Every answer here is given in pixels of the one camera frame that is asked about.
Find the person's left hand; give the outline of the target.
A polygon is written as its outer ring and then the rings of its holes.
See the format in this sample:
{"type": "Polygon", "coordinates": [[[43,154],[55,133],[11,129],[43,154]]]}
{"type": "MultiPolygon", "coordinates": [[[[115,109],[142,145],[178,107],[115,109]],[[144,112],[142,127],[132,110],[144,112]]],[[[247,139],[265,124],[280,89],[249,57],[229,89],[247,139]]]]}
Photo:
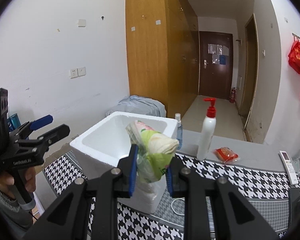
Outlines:
{"type": "MultiPolygon", "coordinates": [[[[36,190],[36,171],[34,167],[30,167],[25,172],[25,189],[33,193],[36,190]]],[[[9,189],[10,186],[14,185],[14,178],[4,172],[0,175],[0,191],[10,197],[11,199],[15,199],[14,194],[9,189]]]]}

